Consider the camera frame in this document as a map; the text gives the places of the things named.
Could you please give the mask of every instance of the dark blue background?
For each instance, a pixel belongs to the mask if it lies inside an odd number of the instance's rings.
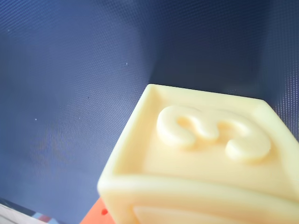
[[[148,83],[266,100],[299,139],[299,1],[0,0],[0,197],[78,223]]]

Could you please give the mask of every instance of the embossed numeral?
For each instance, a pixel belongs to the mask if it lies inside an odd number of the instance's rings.
[[[193,133],[178,123],[181,118],[189,120],[195,130]],[[269,137],[252,121],[229,111],[200,111],[191,107],[168,106],[158,116],[157,133],[164,144],[187,149],[194,147],[198,136],[206,140],[217,140],[220,122],[229,123],[241,130],[240,136],[230,139],[226,144],[225,152],[230,159],[255,162],[269,153]]]

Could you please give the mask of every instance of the cream toy block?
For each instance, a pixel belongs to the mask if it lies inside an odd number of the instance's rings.
[[[299,224],[299,144],[262,100],[150,84],[98,191],[117,224]]]

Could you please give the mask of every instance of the orange object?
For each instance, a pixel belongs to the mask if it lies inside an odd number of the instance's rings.
[[[115,224],[101,198],[93,205],[81,224]]]

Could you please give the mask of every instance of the blue mesh surface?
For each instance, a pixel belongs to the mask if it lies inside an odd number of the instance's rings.
[[[266,100],[299,140],[296,0],[0,0],[0,197],[68,224],[148,83]]]

